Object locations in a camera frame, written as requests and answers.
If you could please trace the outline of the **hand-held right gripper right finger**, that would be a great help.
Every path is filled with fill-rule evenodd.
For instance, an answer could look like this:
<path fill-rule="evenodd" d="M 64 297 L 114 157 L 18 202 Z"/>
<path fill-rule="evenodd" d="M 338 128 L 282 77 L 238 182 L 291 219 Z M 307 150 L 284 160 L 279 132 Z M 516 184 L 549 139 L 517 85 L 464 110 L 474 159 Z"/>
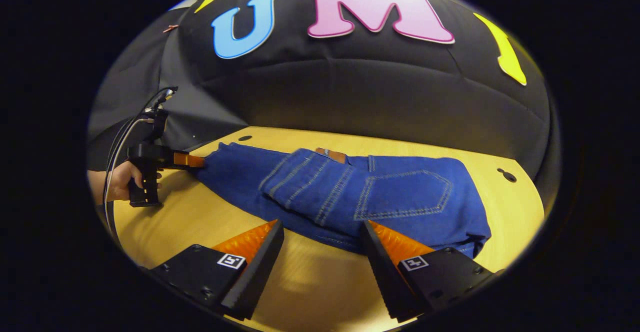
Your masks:
<path fill-rule="evenodd" d="M 500 276 L 455 248 L 435 250 L 371 220 L 362 248 L 391 318 L 402 323 L 448 309 Z"/>

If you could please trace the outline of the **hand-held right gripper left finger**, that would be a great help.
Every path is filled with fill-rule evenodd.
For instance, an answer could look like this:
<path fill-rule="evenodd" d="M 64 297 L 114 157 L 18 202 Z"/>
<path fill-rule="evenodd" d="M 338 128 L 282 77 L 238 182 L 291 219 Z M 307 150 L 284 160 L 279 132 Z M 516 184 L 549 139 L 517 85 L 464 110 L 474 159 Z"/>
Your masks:
<path fill-rule="evenodd" d="M 281 220 L 272 220 L 213 247 L 192 244 L 142 271 L 197 309 L 244 321 L 258 306 L 284 237 Z"/>

